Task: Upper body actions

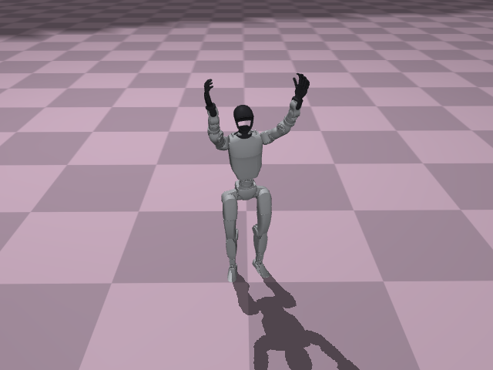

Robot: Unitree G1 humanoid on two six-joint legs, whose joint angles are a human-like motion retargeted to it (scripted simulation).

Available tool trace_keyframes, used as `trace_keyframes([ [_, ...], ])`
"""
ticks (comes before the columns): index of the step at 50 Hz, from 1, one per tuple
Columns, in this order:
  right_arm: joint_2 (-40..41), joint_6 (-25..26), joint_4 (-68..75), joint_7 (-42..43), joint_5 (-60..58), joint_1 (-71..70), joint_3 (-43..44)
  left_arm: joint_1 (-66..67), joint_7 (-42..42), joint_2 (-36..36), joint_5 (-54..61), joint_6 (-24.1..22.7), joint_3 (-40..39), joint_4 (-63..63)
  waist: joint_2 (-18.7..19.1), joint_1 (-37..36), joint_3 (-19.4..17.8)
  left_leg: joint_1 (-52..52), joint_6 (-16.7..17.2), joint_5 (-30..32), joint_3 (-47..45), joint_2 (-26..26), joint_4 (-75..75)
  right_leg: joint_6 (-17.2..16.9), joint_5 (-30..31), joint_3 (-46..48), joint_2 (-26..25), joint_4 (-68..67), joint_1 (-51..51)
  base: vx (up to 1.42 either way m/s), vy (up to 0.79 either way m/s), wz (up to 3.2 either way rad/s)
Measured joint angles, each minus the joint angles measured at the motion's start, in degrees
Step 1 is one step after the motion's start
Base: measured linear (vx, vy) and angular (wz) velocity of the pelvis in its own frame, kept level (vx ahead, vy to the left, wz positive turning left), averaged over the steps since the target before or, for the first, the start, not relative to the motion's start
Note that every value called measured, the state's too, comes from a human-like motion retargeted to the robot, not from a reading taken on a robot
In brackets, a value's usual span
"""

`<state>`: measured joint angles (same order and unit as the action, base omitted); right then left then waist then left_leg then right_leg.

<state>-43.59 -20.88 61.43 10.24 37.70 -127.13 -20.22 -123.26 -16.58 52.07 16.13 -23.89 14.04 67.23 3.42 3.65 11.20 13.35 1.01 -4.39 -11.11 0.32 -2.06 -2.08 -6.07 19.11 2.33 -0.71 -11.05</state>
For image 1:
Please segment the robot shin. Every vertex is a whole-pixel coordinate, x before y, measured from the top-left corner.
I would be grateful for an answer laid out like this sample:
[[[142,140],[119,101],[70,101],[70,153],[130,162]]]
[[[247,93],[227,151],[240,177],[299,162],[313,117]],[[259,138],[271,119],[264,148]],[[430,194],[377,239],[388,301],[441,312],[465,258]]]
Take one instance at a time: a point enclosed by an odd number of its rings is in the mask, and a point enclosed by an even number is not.
[[[253,243],[256,251],[256,264],[259,265],[259,262],[263,263],[263,254],[267,248],[267,233],[263,234],[262,237],[254,237],[253,235]]]
[[[236,257],[236,249],[237,249],[237,240],[233,241],[233,239],[226,239],[226,253],[230,259],[230,268],[234,267],[235,269],[235,257]]]

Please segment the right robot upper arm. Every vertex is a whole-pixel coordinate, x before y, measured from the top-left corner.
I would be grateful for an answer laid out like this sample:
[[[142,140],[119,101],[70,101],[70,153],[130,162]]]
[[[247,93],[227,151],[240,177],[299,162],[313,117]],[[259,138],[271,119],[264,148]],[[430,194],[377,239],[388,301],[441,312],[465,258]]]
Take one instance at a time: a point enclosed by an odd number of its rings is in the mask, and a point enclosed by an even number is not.
[[[229,138],[227,136],[223,136],[222,130],[220,130],[220,132],[216,135],[210,134],[209,138],[218,150],[229,149],[229,144],[230,144]]]

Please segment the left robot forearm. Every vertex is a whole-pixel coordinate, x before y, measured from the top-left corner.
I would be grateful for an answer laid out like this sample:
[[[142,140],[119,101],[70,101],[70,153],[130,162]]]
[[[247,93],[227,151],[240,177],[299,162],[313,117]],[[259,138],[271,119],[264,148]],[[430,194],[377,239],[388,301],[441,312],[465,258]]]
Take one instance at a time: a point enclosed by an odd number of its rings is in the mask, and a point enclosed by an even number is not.
[[[296,110],[297,101],[294,99],[290,102],[290,109],[288,114],[283,118],[283,123],[286,126],[292,127],[294,126],[297,117],[300,115],[300,109]],[[302,106],[302,105],[301,105]]]

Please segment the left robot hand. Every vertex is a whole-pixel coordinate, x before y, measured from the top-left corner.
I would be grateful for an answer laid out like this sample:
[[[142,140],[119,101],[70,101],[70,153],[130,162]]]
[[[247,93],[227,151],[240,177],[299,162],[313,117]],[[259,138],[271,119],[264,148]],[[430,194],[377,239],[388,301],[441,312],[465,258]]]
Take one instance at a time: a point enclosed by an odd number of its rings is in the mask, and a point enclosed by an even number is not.
[[[294,99],[297,101],[296,110],[299,110],[303,102],[302,98],[307,94],[307,89],[309,88],[310,82],[303,74],[297,73],[297,75],[299,76],[299,83],[297,84],[296,79],[293,77],[296,89],[295,96],[293,96],[292,100]]]

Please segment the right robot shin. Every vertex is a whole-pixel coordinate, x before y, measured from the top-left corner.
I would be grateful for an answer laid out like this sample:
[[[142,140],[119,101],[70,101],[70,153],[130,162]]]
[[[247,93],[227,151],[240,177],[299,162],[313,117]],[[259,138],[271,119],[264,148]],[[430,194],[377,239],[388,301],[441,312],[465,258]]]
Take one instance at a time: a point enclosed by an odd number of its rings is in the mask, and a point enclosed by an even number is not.
[[[226,253],[230,259],[230,268],[234,267],[235,269],[235,257],[236,257],[236,249],[237,249],[237,240],[233,241],[233,239],[226,239]]]

